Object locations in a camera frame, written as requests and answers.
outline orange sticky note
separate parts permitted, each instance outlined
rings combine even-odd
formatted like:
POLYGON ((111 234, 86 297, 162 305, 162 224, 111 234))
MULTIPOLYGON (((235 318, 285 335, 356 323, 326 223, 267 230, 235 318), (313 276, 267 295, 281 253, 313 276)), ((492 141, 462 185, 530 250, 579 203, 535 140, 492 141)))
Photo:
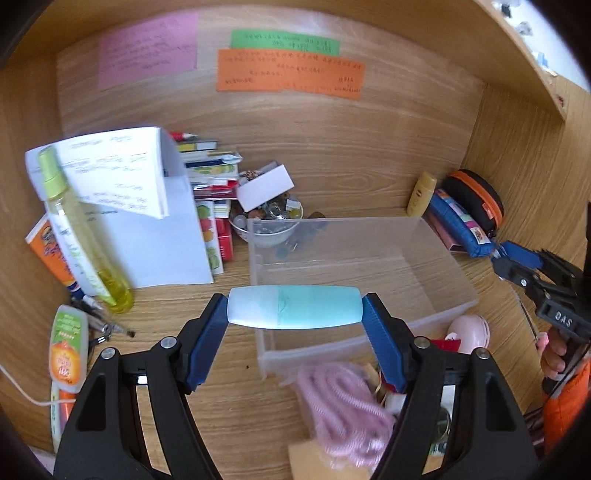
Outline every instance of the orange sticky note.
POLYGON ((264 48, 218 50, 217 91, 280 92, 280 73, 269 52, 264 48))
POLYGON ((321 93, 359 100, 365 65, 319 53, 278 50, 282 86, 299 92, 321 93))
POLYGON ((365 73, 358 61, 293 50, 220 50, 219 59, 218 90, 285 88, 358 100, 365 73))

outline green bottle cap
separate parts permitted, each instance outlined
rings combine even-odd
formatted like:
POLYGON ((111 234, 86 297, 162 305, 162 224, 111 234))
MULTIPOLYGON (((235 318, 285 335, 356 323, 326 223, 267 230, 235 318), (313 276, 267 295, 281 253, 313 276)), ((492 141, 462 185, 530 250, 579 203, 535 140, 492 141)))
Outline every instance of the green bottle cap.
POLYGON ((68 188, 68 181, 57 161, 57 151, 53 145, 41 150, 37 156, 41 173, 43 174, 43 186, 48 198, 57 197, 68 188))

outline light blue bottle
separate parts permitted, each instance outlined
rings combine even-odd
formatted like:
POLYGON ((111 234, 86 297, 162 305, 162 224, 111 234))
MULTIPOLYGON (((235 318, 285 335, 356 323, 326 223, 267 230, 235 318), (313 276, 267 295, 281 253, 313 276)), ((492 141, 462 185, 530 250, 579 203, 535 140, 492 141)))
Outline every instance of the light blue bottle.
POLYGON ((228 296, 228 321, 276 330, 338 327, 361 322, 361 292, 355 287, 260 285, 236 287, 228 296))

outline orange sleeve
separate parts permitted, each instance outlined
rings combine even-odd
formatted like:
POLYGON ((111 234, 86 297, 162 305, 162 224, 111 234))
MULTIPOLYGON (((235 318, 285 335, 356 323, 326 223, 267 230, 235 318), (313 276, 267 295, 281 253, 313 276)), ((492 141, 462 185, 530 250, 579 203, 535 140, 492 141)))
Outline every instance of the orange sleeve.
POLYGON ((589 390, 589 363, 563 388, 558 398, 544 405, 544 450, 548 453, 562 439, 585 405, 589 390))

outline yellow spray bottle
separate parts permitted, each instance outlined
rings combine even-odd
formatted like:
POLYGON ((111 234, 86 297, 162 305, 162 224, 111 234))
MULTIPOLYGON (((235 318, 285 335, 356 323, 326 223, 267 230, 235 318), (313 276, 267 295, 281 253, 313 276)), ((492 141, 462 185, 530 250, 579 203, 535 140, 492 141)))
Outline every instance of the yellow spray bottle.
POLYGON ((127 312, 134 304, 129 285, 113 267, 88 227, 80 201, 61 170, 55 147, 41 150, 38 161, 52 224, 60 231, 96 294, 114 313, 127 312))

